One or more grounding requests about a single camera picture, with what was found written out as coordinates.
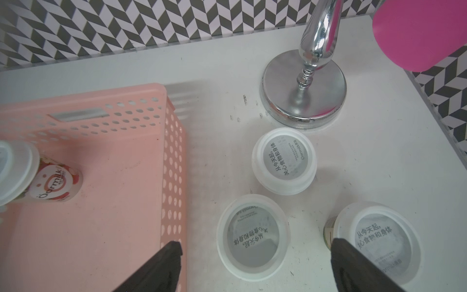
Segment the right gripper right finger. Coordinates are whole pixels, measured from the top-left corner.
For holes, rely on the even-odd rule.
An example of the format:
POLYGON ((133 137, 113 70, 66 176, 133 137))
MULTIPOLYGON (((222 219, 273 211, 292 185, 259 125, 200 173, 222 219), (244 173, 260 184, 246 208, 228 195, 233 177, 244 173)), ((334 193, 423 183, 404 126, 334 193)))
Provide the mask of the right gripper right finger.
POLYGON ((343 238, 332 241, 331 264, 339 292, 404 292, 343 238))

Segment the pink plastic basket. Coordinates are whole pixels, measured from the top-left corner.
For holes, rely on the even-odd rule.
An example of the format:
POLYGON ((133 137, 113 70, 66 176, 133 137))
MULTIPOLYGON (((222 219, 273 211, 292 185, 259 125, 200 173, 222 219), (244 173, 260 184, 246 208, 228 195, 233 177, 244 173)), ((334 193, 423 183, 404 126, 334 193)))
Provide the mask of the pink plastic basket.
POLYGON ((1 106, 1 139, 80 170, 66 202, 1 214, 1 290, 111 292, 187 241, 187 134, 151 83, 1 106))

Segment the red label yogurt cup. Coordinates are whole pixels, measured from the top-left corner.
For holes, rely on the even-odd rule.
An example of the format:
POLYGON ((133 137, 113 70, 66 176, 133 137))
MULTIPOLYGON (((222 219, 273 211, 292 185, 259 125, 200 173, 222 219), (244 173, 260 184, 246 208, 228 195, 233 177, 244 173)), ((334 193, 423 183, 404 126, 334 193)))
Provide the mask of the red label yogurt cup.
POLYGON ((1 141, 1 205, 64 202, 83 184, 80 170, 59 163, 30 142, 1 141))

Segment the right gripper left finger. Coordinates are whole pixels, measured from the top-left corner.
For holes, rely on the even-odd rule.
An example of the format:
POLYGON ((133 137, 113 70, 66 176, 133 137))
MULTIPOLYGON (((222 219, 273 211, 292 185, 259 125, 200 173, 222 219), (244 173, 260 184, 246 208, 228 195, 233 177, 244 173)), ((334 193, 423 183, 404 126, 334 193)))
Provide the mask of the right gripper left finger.
POLYGON ((175 292, 182 268, 181 257, 180 242, 169 242, 114 291, 175 292))

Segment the beige label yogurt cup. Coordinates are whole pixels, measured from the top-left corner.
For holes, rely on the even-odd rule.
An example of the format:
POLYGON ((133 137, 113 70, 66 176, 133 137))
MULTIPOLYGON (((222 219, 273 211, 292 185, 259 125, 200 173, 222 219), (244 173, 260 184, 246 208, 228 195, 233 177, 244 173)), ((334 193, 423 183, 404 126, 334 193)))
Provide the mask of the beige label yogurt cup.
POLYGON ((244 195, 222 213, 216 246, 226 269, 248 282, 272 277, 287 255, 291 234, 279 205, 263 195, 244 195))

